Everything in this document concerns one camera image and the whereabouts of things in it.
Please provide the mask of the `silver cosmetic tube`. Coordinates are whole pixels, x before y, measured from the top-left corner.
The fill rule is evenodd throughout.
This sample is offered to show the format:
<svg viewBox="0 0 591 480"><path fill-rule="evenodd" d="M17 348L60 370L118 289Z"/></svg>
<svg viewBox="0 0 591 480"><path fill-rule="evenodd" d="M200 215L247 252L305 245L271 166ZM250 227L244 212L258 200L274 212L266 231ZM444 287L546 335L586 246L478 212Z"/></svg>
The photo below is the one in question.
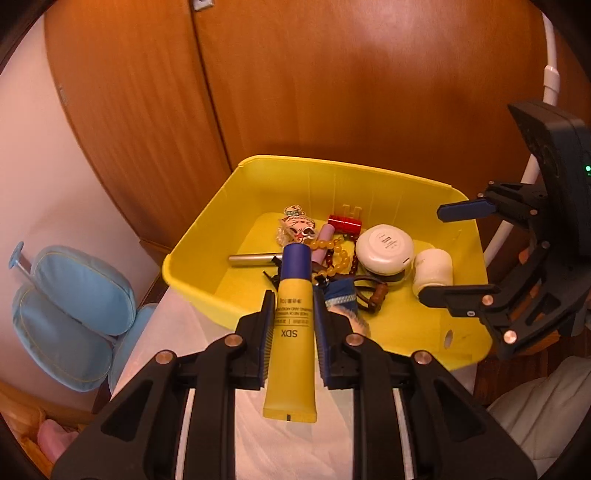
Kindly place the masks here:
<svg viewBox="0 0 591 480"><path fill-rule="evenodd" d="M228 256L228 265L235 268L277 266L283 262L281 253L235 254Z"/></svg>

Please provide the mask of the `white cream jar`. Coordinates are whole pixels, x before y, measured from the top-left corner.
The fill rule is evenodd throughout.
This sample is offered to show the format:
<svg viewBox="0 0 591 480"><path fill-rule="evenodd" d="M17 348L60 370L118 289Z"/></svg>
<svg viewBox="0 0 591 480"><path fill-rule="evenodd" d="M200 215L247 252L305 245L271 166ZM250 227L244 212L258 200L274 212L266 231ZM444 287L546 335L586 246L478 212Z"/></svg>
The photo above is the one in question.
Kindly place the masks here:
<svg viewBox="0 0 591 480"><path fill-rule="evenodd" d="M414 260L413 293L416 297L426 287L452 286L454 284L453 260L442 249L421 251Z"/></svg>

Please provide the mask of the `white round compact case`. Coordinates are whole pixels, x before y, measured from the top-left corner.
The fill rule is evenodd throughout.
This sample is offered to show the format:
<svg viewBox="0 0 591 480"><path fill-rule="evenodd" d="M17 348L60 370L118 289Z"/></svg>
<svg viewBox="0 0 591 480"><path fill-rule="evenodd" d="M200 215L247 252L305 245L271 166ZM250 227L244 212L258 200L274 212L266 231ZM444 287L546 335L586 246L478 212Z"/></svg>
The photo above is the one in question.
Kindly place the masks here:
<svg viewBox="0 0 591 480"><path fill-rule="evenodd" d="M407 273L415 258L414 241L393 225L376 225L356 240L356 257L363 268L384 277Z"/></svg>

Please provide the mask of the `wooden bed headboard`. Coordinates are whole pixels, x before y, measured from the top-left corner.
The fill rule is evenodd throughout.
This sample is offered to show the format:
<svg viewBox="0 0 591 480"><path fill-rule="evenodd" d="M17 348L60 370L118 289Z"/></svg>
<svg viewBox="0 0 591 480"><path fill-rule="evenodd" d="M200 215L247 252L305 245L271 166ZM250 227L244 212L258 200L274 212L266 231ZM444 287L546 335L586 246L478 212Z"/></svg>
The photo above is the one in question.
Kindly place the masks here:
<svg viewBox="0 0 591 480"><path fill-rule="evenodd" d="M41 474L49 479L55 463L41 452L37 443L40 424L52 419L66 431L79 434L94 420L91 412L65 407L28 394L5 382L1 382L1 419L7 424L9 437L18 447L17 452Z"/></svg>

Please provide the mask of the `cartoon rabbit hair claw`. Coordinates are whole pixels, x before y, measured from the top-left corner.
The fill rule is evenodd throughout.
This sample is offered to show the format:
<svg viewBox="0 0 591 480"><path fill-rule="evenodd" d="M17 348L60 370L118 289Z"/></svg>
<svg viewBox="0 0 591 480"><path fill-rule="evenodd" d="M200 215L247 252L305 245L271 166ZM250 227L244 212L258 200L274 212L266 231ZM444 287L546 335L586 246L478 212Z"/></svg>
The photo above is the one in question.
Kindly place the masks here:
<svg viewBox="0 0 591 480"><path fill-rule="evenodd" d="M290 205L283 210L279 227L276 231L276 242L281 247L291 243L310 243L318 237L315 221L305 214L300 205Z"/></svg>

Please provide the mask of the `black bow pearl hairpiece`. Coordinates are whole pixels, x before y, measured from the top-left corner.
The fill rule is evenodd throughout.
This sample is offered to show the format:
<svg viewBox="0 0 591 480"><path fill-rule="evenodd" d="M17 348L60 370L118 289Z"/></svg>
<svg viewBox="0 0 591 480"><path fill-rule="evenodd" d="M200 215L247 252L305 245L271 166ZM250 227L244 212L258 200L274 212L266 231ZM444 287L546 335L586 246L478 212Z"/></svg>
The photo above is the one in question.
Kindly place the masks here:
<svg viewBox="0 0 591 480"><path fill-rule="evenodd" d="M273 275L270 275L270 273L263 271L263 275L266 277L266 280L270 282L270 285L273 286L273 289L277 291L280 287L280 274L283 261L281 261L280 257L273 256L270 260L270 265L276 268L276 272Z"/></svg>

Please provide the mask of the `yellow blue cream tube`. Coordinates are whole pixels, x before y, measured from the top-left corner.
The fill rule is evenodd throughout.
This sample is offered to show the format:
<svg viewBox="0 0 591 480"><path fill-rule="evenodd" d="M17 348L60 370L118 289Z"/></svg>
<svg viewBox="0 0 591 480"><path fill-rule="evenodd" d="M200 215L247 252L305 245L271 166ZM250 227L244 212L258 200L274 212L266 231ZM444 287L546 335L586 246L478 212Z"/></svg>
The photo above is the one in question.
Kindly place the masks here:
<svg viewBox="0 0 591 480"><path fill-rule="evenodd" d="M298 423L318 419L311 248L300 243L283 248L263 416Z"/></svg>

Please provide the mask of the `brown wooden massager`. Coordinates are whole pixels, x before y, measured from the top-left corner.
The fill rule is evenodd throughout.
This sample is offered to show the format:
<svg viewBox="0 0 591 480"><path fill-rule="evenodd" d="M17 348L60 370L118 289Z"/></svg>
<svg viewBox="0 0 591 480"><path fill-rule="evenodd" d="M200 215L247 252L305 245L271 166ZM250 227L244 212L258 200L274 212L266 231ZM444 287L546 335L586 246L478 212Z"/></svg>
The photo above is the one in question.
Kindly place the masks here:
<svg viewBox="0 0 591 480"><path fill-rule="evenodd" d="M380 277L373 275L356 275L353 277L353 289L356 293L356 303L360 310L372 314L379 313L394 288L403 283L400 275Z"/></svg>

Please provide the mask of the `blue plush hair clip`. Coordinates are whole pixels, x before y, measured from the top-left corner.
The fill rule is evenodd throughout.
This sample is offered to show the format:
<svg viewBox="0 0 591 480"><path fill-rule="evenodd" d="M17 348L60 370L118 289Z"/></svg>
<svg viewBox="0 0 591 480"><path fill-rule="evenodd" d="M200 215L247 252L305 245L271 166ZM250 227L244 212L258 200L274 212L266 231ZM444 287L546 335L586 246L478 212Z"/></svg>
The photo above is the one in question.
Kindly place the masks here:
<svg viewBox="0 0 591 480"><path fill-rule="evenodd" d="M329 282L324 289L325 306L329 312L346 316L355 333L369 337L370 327L365 320L360 318L358 297L353 280L339 279Z"/></svg>

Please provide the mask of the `white pipe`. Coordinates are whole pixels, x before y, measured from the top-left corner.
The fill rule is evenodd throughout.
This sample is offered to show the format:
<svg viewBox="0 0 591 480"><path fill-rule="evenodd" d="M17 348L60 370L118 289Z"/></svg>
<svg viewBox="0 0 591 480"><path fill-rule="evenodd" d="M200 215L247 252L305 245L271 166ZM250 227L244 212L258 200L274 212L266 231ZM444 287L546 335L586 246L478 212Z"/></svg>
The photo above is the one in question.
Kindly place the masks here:
<svg viewBox="0 0 591 480"><path fill-rule="evenodd" d="M545 14L542 14L542 20L544 24L547 54L547 64L544 68L543 79L543 101L549 105L556 106L561 90L561 77L558 70L556 36L552 22ZM522 175L521 182L525 184L534 184L538 178L539 172L540 168L537 159L533 154L531 154ZM512 230L512 224L505 220L501 222L492 240L484 251L484 260L486 266L489 266L496 258Z"/></svg>

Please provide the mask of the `blue chair backrest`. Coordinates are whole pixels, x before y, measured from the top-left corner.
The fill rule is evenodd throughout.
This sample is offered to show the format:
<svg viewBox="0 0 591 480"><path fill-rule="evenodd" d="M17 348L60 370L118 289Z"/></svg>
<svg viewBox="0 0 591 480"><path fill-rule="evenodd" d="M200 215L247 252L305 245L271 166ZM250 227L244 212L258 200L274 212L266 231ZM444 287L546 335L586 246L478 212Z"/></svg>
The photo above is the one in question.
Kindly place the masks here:
<svg viewBox="0 0 591 480"><path fill-rule="evenodd" d="M138 305L126 277L99 258L50 245L28 260L23 248L8 261L26 279L12 301L22 346L61 385L113 392L157 305Z"/></svg>

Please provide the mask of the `purple lipstick tube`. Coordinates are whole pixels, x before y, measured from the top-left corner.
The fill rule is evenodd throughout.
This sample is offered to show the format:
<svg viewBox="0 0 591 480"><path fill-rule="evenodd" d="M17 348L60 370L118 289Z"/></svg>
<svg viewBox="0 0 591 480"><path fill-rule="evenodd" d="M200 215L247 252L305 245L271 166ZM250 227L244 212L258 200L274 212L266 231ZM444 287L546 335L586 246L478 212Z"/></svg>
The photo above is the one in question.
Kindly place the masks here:
<svg viewBox="0 0 591 480"><path fill-rule="evenodd" d="M311 261L315 264L322 265L325 261L329 249L329 242L332 241L332 236L335 234L335 227L327 223L322 226L320 233L318 233L315 244L311 245Z"/></svg>

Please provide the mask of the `red lipstick tube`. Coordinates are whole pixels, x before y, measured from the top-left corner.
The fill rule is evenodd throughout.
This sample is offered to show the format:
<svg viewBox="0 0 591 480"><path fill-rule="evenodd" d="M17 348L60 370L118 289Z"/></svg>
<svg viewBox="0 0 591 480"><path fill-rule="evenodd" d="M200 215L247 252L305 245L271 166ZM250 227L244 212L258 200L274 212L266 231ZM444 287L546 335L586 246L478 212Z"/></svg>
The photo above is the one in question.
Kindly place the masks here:
<svg viewBox="0 0 591 480"><path fill-rule="evenodd" d="M358 238L362 232L362 222L353 217L331 215L328 224L334 228L335 234Z"/></svg>

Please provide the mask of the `pink bed sheet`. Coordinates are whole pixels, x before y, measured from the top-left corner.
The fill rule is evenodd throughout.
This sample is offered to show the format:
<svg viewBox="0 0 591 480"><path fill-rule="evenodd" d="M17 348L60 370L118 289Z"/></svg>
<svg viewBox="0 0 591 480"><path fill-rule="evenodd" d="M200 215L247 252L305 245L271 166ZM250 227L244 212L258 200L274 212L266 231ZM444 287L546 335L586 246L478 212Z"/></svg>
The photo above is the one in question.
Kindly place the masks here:
<svg viewBox="0 0 591 480"><path fill-rule="evenodd" d="M37 443L47 459L55 463L78 436L77 431L66 431L56 421L46 419L39 426Z"/></svg>

